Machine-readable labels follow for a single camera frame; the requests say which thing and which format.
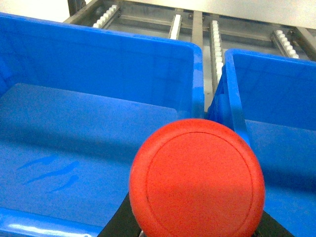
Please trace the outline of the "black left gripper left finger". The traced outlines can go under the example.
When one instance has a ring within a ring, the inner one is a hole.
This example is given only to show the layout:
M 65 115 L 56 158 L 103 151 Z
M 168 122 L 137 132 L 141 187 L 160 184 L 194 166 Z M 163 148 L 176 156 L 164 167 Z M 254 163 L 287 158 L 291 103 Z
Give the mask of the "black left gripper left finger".
M 129 194 L 127 194 L 120 207 L 98 234 L 99 237 L 138 237 L 141 233 L 130 205 Z

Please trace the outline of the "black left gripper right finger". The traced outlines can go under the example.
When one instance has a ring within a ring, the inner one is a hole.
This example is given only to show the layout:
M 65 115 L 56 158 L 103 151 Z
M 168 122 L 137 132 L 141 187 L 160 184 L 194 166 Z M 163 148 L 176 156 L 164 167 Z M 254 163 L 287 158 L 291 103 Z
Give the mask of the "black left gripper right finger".
M 261 221 L 256 229 L 257 237 L 294 237 L 284 226 L 267 212 L 263 212 Z

